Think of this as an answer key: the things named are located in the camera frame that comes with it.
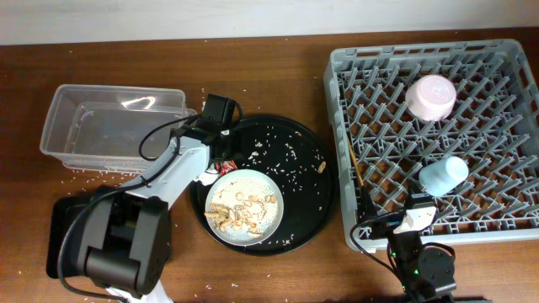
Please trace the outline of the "red snack wrapper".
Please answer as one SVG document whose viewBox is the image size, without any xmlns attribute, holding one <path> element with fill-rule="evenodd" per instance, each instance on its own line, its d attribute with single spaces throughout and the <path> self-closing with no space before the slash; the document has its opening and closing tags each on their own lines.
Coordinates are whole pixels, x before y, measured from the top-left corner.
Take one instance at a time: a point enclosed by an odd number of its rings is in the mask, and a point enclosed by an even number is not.
<svg viewBox="0 0 539 303">
<path fill-rule="evenodd" d="M 237 170 L 237 164 L 233 160 L 217 163 L 215 167 L 221 176 Z"/>
</svg>

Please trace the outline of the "grey plate with food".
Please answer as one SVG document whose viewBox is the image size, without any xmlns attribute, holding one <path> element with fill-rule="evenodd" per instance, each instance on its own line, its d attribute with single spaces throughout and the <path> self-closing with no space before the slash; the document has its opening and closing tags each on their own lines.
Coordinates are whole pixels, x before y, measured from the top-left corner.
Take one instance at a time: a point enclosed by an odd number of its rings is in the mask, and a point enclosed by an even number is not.
<svg viewBox="0 0 539 303">
<path fill-rule="evenodd" d="M 284 210 L 281 191 L 270 177 L 240 169 L 211 186 L 203 215 L 219 240 L 247 247 L 268 240 L 279 227 Z"/>
</svg>

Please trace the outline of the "wooden chopstick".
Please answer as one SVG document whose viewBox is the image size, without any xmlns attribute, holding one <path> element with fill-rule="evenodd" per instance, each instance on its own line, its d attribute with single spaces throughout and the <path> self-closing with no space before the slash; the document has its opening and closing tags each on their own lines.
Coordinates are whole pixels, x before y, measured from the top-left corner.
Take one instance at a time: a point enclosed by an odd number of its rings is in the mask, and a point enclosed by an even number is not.
<svg viewBox="0 0 539 303">
<path fill-rule="evenodd" d="M 360 173 L 359 163 L 357 162 L 357 158 L 355 156 L 354 148 L 352 147 L 352 144 L 350 142 L 350 138 L 348 136 L 346 136 L 346 139 L 347 139 L 347 145 L 348 145 L 348 149 L 349 149 L 351 162 L 352 162 L 352 164 L 353 164 L 353 166 L 355 168 L 355 174 L 356 174 L 356 177 L 358 179 L 358 183 L 359 183 L 360 187 L 363 188 L 364 187 L 364 181 L 363 181 L 363 178 L 362 178 L 361 173 Z"/>
</svg>

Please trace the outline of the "light blue cup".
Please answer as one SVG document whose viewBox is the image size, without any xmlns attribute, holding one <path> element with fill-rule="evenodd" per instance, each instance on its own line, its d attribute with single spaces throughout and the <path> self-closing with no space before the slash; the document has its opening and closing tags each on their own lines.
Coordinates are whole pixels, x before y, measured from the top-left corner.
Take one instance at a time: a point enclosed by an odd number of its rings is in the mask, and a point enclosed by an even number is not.
<svg viewBox="0 0 539 303">
<path fill-rule="evenodd" d="M 460 157 L 447 157 L 423 167 L 419 183 L 427 194 L 440 197 L 465 181 L 468 174 L 468 166 Z"/>
</svg>

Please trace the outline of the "white tissue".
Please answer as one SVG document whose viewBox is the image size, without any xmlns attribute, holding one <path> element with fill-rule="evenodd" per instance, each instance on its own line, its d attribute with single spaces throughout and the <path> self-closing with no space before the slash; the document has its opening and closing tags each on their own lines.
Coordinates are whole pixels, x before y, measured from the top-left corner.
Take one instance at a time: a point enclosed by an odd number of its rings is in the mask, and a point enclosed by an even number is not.
<svg viewBox="0 0 539 303">
<path fill-rule="evenodd" d="M 200 183 L 203 186 L 212 185 L 220 177 L 219 171 L 216 169 L 215 165 L 211 165 L 207 170 L 205 170 L 201 175 L 196 177 L 194 181 Z"/>
</svg>

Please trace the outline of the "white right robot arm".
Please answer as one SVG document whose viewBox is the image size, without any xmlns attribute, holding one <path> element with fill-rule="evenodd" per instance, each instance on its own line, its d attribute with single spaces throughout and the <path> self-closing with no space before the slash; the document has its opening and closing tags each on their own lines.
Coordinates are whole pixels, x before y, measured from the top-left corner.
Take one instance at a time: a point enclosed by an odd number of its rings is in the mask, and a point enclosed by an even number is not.
<svg viewBox="0 0 539 303">
<path fill-rule="evenodd" d="M 360 188 L 361 218 L 352 227 L 368 227 L 374 237 L 387 239 L 384 263 L 367 252 L 356 240 L 353 244 L 367 257 L 387 268 L 401 283 L 407 302 L 452 302 L 455 250 L 437 242 L 422 242 L 420 232 L 435 221 L 437 208 L 432 196 L 413 186 L 401 210 L 379 215 L 366 186 Z"/>
</svg>

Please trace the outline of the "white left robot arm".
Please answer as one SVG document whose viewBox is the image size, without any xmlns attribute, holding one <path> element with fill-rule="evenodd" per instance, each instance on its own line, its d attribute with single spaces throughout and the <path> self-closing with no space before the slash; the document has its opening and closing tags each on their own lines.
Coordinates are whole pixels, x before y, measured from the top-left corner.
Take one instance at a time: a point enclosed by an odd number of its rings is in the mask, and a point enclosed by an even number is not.
<svg viewBox="0 0 539 303">
<path fill-rule="evenodd" d="M 169 302 L 160 280 L 169 259 L 169 211 L 212 164 L 231 160 L 232 114 L 196 114 L 174 122 L 168 146 L 140 176 L 67 199 L 75 211 L 52 267 L 77 295 L 119 302 Z"/>
</svg>

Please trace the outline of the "grey dishwasher rack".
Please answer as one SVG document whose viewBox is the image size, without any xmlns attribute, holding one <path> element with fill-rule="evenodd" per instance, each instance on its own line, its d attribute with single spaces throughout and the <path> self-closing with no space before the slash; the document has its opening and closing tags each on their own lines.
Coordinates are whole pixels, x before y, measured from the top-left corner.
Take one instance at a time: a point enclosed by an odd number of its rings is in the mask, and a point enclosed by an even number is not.
<svg viewBox="0 0 539 303">
<path fill-rule="evenodd" d="M 452 82 L 456 102 L 440 121 L 414 117 L 407 90 L 421 77 Z M 346 136 L 378 214 L 403 207 L 419 171 L 460 157 L 467 179 L 436 199 L 425 242 L 448 245 L 538 237 L 538 87 L 516 40 L 341 48 L 323 76 L 340 185 L 344 238 L 382 250 L 358 221 L 360 185 Z"/>
</svg>

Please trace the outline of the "peanut on tray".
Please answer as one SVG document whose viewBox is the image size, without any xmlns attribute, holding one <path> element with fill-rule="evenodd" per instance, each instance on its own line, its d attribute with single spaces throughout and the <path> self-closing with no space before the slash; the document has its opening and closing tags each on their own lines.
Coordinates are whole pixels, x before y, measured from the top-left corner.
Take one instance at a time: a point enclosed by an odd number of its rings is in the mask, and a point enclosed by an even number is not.
<svg viewBox="0 0 539 303">
<path fill-rule="evenodd" d="M 324 169 L 326 168 L 327 164 L 326 162 L 322 162 L 318 167 L 318 173 L 322 173 Z"/>
</svg>

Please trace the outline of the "round black tray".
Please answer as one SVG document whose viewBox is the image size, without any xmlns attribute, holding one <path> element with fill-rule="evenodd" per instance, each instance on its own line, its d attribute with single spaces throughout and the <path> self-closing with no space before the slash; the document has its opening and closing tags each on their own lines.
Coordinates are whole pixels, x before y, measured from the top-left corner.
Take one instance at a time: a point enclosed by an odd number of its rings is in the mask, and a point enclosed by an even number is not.
<svg viewBox="0 0 539 303">
<path fill-rule="evenodd" d="M 203 215 L 208 186 L 189 185 L 196 218 L 220 244 L 233 251 L 269 257 L 288 253 L 311 241 L 328 223 L 338 202 L 338 174 L 325 142 L 305 125 L 278 115 L 242 119 L 235 129 L 242 139 L 240 168 L 261 172 L 276 182 L 284 198 L 284 215 L 276 232 L 261 244 L 240 247 L 219 240 Z M 322 173 L 318 167 L 327 166 Z"/>
</svg>

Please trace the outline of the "clear plastic bin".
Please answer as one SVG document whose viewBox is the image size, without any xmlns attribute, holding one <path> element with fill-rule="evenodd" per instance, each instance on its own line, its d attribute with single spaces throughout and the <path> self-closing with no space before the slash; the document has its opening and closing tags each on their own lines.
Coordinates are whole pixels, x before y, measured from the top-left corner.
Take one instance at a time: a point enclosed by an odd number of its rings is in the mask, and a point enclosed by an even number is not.
<svg viewBox="0 0 539 303">
<path fill-rule="evenodd" d="M 145 135 L 196 114 L 178 89 L 64 84 L 48 110 L 40 151 L 70 169 L 139 173 Z"/>
</svg>

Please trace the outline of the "black rectangular tray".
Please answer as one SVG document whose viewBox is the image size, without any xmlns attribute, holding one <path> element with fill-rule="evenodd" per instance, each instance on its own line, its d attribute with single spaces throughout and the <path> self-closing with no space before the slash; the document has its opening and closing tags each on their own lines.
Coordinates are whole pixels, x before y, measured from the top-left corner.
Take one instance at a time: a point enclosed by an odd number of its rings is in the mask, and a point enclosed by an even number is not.
<svg viewBox="0 0 539 303">
<path fill-rule="evenodd" d="M 46 273 L 52 279 L 58 278 L 58 256 L 67 229 L 76 216 L 85 208 L 89 200 L 89 195 L 67 196 L 60 198 L 53 205 L 46 260 Z M 67 242 L 62 263 L 62 272 L 66 278 L 80 276 L 77 270 L 77 256 L 82 235 L 83 232 L 81 230 L 75 230 Z"/>
</svg>

